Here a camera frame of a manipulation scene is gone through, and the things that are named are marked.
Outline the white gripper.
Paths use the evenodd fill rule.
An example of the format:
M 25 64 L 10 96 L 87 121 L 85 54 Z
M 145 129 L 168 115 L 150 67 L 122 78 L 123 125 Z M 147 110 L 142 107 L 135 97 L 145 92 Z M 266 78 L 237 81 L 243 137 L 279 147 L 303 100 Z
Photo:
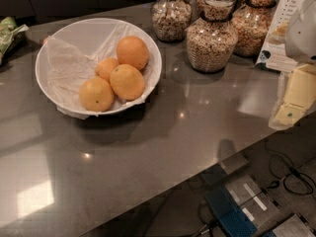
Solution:
M 285 34 L 286 56 L 316 63 L 316 0 L 304 0 L 291 16 Z M 285 130 L 302 119 L 316 102 L 316 66 L 300 64 L 278 79 L 277 101 L 269 127 Z

